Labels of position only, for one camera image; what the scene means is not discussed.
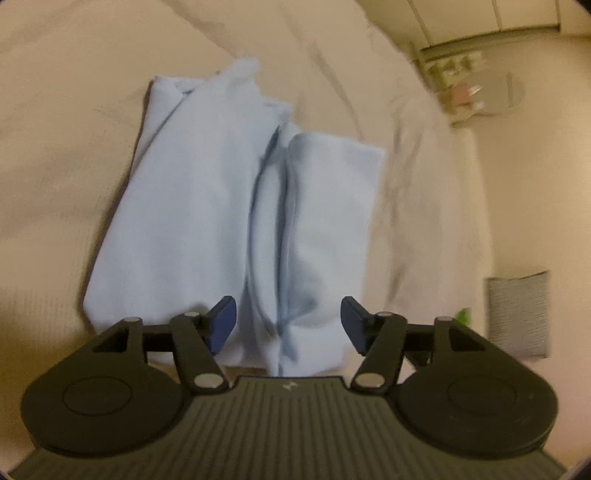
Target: folded towel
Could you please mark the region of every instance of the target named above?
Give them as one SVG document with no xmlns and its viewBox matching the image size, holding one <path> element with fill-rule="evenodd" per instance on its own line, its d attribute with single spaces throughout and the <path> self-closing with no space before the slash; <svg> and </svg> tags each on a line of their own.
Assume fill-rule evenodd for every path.
<svg viewBox="0 0 591 480">
<path fill-rule="evenodd" d="M 299 133 L 257 71 L 243 59 L 207 80 L 154 80 L 84 309 L 102 331 L 232 295 L 236 328 L 217 360 L 308 375 L 342 358 L 339 305 L 361 292 L 383 152 Z"/>
</svg>

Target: cloth fold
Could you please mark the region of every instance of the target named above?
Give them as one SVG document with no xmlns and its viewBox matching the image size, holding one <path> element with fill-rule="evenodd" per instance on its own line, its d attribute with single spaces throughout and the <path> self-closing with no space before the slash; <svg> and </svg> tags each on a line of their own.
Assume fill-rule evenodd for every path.
<svg viewBox="0 0 591 480">
<path fill-rule="evenodd" d="M 154 80 L 84 309 L 102 331 L 231 295 L 237 324 L 217 360 L 308 375 L 340 364 L 338 308 L 361 292 L 383 152 L 299 133 L 257 71 L 241 59 L 210 79 Z"/>
</svg>

